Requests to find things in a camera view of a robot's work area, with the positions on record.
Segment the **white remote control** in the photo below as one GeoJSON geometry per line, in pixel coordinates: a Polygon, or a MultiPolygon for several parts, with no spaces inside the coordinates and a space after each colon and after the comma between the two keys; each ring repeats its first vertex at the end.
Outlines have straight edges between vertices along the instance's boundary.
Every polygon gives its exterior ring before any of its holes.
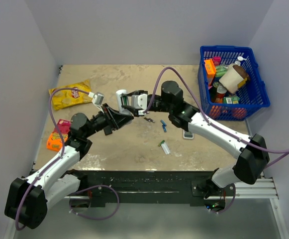
{"type": "Polygon", "coordinates": [[[123,113],[122,113],[122,105],[124,105],[123,97],[120,96],[120,94],[122,93],[122,90],[123,90],[123,89],[116,91],[118,111],[119,111],[121,114],[123,114],[123,113]]]}

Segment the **white battery cover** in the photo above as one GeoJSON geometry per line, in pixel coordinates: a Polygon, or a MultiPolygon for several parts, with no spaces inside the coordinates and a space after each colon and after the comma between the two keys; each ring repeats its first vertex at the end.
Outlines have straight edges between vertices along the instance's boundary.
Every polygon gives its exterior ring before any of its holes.
{"type": "Polygon", "coordinates": [[[161,144],[161,148],[163,149],[166,155],[169,155],[171,153],[169,147],[167,146],[165,142],[161,144]]]}

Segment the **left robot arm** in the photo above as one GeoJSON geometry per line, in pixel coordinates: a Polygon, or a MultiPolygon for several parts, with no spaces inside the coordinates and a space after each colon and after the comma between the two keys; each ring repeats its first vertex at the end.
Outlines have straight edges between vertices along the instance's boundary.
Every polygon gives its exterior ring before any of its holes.
{"type": "Polygon", "coordinates": [[[71,166],[88,153],[92,145],[88,139],[91,135],[101,130],[109,135],[133,119],[132,115],[122,114],[107,104],[102,105],[101,111],[91,119],[84,113],[74,114],[62,149],[36,173],[12,181],[4,214],[14,219],[16,230],[25,227],[34,229],[41,224],[50,204],[47,192],[71,166]]]}

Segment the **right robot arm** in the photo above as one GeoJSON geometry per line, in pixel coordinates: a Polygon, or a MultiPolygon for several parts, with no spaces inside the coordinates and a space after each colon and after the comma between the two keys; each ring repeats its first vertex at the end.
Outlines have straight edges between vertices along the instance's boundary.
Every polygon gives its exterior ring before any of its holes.
{"type": "Polygon", "coordinates": [[[268,154],[261,150],[266,147],[262,136],[250,137],[204,117],[201,110],[184,101],[183,91],[175,81],[164,82],[157,96],[143,90],[118,90],[116,97],[121,113],[137,117],[144,116],[145,110],[168,113],[174,126],[205,137],[237,160],[233,166],[216,169],[210,179],[200,184],[211,195],[219,195],[224,187],[236,182],[254,184],[269,162],[268,154]]]}

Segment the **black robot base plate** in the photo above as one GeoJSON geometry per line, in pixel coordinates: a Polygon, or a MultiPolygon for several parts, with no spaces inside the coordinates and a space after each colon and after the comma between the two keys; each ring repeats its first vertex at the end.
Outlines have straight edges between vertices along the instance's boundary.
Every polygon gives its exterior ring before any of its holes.
{"type": "Polygon", "coordinates": [[[234,195],[233,186],[203,191],[211,171],[79,171],[67,175],[80,180],[78,193],[70,202],[77,207],[105,207],[107,204],[188,204],[209,206],[234,195]]]}

